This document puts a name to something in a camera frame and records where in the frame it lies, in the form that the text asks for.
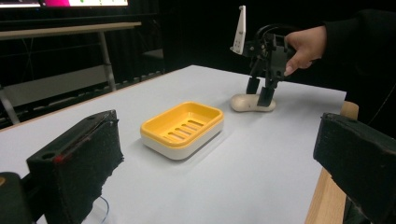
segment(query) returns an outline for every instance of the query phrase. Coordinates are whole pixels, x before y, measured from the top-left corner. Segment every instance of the screen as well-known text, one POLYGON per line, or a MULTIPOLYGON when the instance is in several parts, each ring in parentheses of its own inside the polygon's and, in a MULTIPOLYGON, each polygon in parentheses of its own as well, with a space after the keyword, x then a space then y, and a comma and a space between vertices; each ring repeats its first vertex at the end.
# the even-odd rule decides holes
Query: screen
POLYGON ((44 7, 128 6, 128 0, 43 0, 44 7))
POLYGON ((0 7, 40 7, 38 0, 0 0, 0 7))

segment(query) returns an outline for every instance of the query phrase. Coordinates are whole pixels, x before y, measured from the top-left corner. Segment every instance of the white table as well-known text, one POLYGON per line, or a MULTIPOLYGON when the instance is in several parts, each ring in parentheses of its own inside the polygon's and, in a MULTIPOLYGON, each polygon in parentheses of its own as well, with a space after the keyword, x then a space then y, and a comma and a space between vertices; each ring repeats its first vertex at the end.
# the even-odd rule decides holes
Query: white table
POLYGON ((193 65, 14 125, 0 132, 0 171, 25 176, 33 153, 81 119, 116 109, 125 161, 103 187, 107 223, 304 223, 321 171, 312 155, 320 116, 339 113, 346 94, 281 82, 273 112, 234 112, 230 99, 247 83, 193 65), (141 143, 139 128, 185 101, 221 109, 224 128, 186 161, 171 161, 141 143))

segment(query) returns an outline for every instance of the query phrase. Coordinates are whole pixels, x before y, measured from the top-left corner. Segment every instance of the human hand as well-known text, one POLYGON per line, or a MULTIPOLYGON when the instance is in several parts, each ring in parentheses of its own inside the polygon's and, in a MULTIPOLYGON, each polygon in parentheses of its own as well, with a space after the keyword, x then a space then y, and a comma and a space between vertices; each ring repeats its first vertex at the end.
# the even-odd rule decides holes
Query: human hand
POLYGON ((296 53, 286 63, 285 76, 292 74, 298 68, 308 68, 312 61, 321 58, 326 48, 327 34, 324 26, 293 32, 285 36, 296 53))

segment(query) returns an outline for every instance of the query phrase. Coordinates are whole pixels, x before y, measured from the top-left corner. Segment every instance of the black foam block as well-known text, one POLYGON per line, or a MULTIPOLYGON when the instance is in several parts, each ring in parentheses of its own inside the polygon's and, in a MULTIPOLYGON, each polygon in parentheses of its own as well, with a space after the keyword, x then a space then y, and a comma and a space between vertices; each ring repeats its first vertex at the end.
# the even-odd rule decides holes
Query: black foam block
POLYGON ((28 158, 48 223, 81 223, 122 161, 115 110, 83 119, 28 158))
POLYGON ((396 141, 346 117, 321 118, 314 159, 374 223, 396 223, 396 141))

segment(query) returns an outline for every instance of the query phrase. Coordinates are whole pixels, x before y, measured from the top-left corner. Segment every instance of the soap dish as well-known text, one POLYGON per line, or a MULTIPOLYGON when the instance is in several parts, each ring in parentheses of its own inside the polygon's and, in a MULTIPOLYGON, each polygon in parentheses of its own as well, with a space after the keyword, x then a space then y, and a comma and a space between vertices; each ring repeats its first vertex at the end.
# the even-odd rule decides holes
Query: soap dish
POLYGON ((185 102, 145 121, 140 127, 142 142, 172 160, 189 157, 221 131, 221 110, 185 102))

